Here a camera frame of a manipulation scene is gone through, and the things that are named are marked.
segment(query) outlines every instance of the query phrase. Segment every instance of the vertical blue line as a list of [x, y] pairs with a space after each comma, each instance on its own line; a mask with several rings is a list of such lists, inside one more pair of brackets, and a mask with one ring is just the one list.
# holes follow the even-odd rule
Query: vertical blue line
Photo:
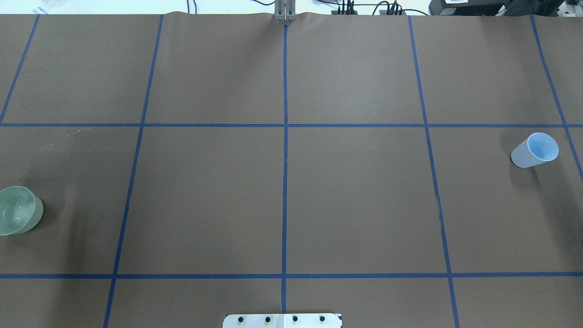
[[154, 45], [154, 54], [152, 55], [152, 64], [150, 66], [150, 77], [148, 78], [147, 88], [146, 88], [146, 96], [144, 98], [144, 106], [142, 110], [142, 120], [140, 123], [140, 130], [138, 132], [138, 140], [136, 141], [136, 150], [134, 153], [134, 162], [132, 164], [132, 173], [129, 177], [129, 185], [128, 185], [128, 194], [125, 198], [125, 208], [124, 208], [124, 216], [121, 221], [121, 229], [120, 229], [120, 239], [117, 243], [117, 251], [115, 253], [115, 262], [113, 266], [113, 276], [111, 278], [111, 285], [110, 285], [110, 292], [109, 297], [107, 299], [107, 307], [106, 307], [106, 315], [103, 320], [103, 327], [107, 328], [109, 325], [109, 318], [111, 314], [111, 306], [113, 304], [113, 296], [115, 293], [115, 283], [117, 282], [117, 272], [120, 267], [120, 257], [121, 257], [121, 249], [124, 245], [124, 235], [125, 235], [125, 226], [128, 222], [128, 213], [129, 213], [129, 201], [132, 198], [132, 192], [134, 189], [134, 180], [136, 177], [136, 167], [138, 165], [138, 157], [140, 154], [140, 147], [142, 146], [142, 135], [144, 131], [144, 123], [146, 121], [146, 112], [147, 112], [147, 104], [150, 98], [150, 88], [152, 87], [152, 79], [154, 78], [154, 68], [156, 67], [156, 57], [158, 55], [158, 45], [160, 43], [160, 35], [162, 33], [162, 23], [164, 22], [164, 15], [160, 15], [160, 20], [158, 22], [158, 32], [156, 34], [156, 44]]
[[287, 274], [287, 25], [283, 26], [283, 200], [282, 200], [282, 313], [286, 306]]
[[427, 121], [427, 112], [425, 110], [425, 98], [423, 96], [423, 87], [421, 84], [421, 73], [419, 71], [419, 60], [417, 59], [417, 48], [415, 46], [415, 34], [413, 33], [413, 22], [411, 16], [409, 19], [409, 33], [411, 35], [411, 47], [413, 48], [413, 60], [415, 62], [415, 74], [417, 75], [417, 88], [419, 89], [419, 100], [421, 102], [421, 112], [423, 114], [423, 124], [425, 125], [425, 139], [427, 140], [427, 151], [429, 153], [429, 164], [431, 166], [431, 176], [433, 178], [433, 190], [437, 199], [437, 208], [439, 210], [439, 221], [441, 225], [441, 243], [443, 244], [443, 254], [445, 257], [445, 268], [447, 269], [449, 282], [449, 297], [451, 298], [451, 308], [454, 314], [455, 327], [459, 328], [458, 305], [455, 300], [454, 279], [451, 275], [451, 265], [449, 263], [449, 250], [447, 247], [447, 237], [445, 235], [445, 223], [443, 220], [443, 210], [441, 209], [441, 198], [439, 194], [439, 185], [437, 184], [437, 174], [435, 161], [433, 159], [433, 149], [431, 147], [431, 136], [429, 134], [429, 123]]
[[33, 29], [30, 31], [29, 39], [26, 41], [26, 46], [24, 47], [24, 52], [22, 52], [22, 57], [20, 58], [20, 62], [18, 63], [18, 67], [16, 68], [16, 73], [14, 74], [14, 78], [12, 79], [12, 84], [10, 85], [10, 89], [8, 90], [8, 94], [6, 95], [6, 100], [4, 101], [4, 107], [2, 108], [2, 113], [0, 113], [0, 124], [4, 120], [4, 115], [6, 115], [6, 111], [8, 109], [8, 104], [10, 103], [10, 98], [12, 97], [12, 92], [16, 87], [16, 81], [18, 81], [18, 76], [20, 75], [20, 70], [22, 69], [22, 65], [24, 64], [24, 59], [26, 58], [26, 54], [29, 52], [30, 43], [33, 41], [34, 32], [36, 31], [36, 27], [38, 26], [38, 20], [40, 19], [40, 15], [34, 20]]
[[573, 158], [575, 159], [575, 164], [577, 164], [577, 169], [579, 170], [579, 177], [581, 178], [581, 181], [583, 181], [583, 170], [581, 169], [581, 162], [579, 162], [579, 156], [577, 156], [577, 152], [575, 151], [575, 145], [573, 144], [573, 140], [571, 139], [571, 133], [569, 132], [567, 120], [565, 119], [563, 108], [561, 107], [559, 97], [557, 96], [557, 91], [554, 88], [553, 79], [550, 77], [549, 67], [546, 65], [545, 55], [543, 54], [543, 48], [540, 45], [539, 32], [536, 29], [534, 15], [531, 15], [531, 24], [532, 30], [535, 34], [536, 46], [539, 49], [540, 60], [543, 64], [543, 68], [545, 69], [545, 74], [547, 76], [547, 80], [549, 81], [550, 90], [553, 92], [554, 102], [557, 105], [557, 110], [559, 111], [559, 116], [561, 117], [561, 121], [563, 122], [563, 128], [565, 129], [565, 134], [567, 135], [567, 140], [569, 141], [569, 146], [571, 147], [571, 152], [573, 153]]

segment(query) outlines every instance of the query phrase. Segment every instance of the green bowl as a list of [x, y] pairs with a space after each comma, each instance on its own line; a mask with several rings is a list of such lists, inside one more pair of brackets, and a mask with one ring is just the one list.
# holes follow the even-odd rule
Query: green bowl
[[0, 236], [34, 228], [43, 216], [43, 202], [28, 188], [14, 186], [0, 191]]

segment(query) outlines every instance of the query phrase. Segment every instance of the light blue plastic cup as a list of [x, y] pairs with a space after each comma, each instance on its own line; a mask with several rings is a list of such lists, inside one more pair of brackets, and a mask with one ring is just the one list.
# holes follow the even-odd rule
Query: light blue plastic cup
[[34, 228], [43, 216], [43, 202], [28, 188], [14, 186], [0, 191], [0, 236]]
[[550, 162], [559, 155], [559, 145], [553, 137], [542, 132], [531, 134], [512, 151], [512, 162], [519, 168], [529, 168]]

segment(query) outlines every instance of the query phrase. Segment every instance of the black box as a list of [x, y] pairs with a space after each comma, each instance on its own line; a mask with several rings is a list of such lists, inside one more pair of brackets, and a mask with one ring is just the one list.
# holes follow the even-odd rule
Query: black box
[[429, 11], [432, 15], [440, 16], [495, 16], [502, 5], [504, 5], [504, 0], [468, 0], [463, 4], [448, 4], [445, 0], [431, 0]]

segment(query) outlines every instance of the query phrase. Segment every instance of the white bracket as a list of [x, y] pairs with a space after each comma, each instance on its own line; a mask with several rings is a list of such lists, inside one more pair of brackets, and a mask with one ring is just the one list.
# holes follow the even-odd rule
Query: white bracket
[[223, 328], [342, 328], [342, 315], [334, 313], [288, 313], [228, 315]]
[[275, 20], [278, 22], [296, 20], [296, 0], [275, 0]]

